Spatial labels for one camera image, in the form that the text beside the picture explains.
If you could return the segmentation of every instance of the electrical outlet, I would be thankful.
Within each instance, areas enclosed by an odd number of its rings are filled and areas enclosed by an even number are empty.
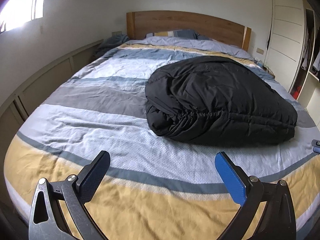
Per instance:
[[[122,31],[112,32],[111,34],[112,34],[112,36],[119,36],[122,34]]]
[[[259,49],[259,48],[257,48],[257,53],[259,53],[259,54],[264,54],[264,50],[263,49]]]

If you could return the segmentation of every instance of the wardrobe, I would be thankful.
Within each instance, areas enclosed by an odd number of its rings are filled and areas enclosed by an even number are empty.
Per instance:
[[[320,129],[320,83],[313,68],[319,53],[319,26],[320,20],[306,0],[273,0],[264,65]]]

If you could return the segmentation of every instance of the window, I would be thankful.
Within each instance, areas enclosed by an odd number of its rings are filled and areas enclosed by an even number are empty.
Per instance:
[[[0,32],[43,17],[44,0],[9,0],[0,12]]]

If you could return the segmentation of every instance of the striped bed cover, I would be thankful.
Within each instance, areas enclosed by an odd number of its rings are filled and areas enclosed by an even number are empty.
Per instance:
[[[269,74],[249,59],[212,51],[211,44],[168,37],[129,41],[52,93],[20,128],[5,158],[7,188],[21,216],[28,221],[41,177],[64,180],[106,150],[110,169],[86,207],[109,239],[216,239],[239,208],[214,166],[216,153],[225,151],[248,175],[288,182],[297,239],[303,239],[320,216],[320,156],[311,147],[320,132]],[[146,120],[148,77],[163,65],[202,55],[240,62],[290,102],[298,113],[294,138],[276,146],[219,148],[157,137]],[[254,232],[263,207],[245,239]]]

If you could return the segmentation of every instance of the bedsheet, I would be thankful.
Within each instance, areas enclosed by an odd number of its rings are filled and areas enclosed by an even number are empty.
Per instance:
[[[303,239],[320,215],[320,132],[308,113],[268,73],[247,58],[216,51],[211,41],[151,37],[129,41],[85,66],[62,84],[22,125],[4,163],[10,197],[28,221],[38,180],[64,180],[101,151],[111,166],[88,211],[110,239],[216,239],[239,208],[215,166],[225,151],[248,175],[288,182]],[[157,137],[148,127],[144,88],[157,68],[213,55],[245,65],[298,113],[294,138],[274,146],[205,147]],[[260,205],[245,238],[263,211]],[[66,214],[71,231],[79,237]]]

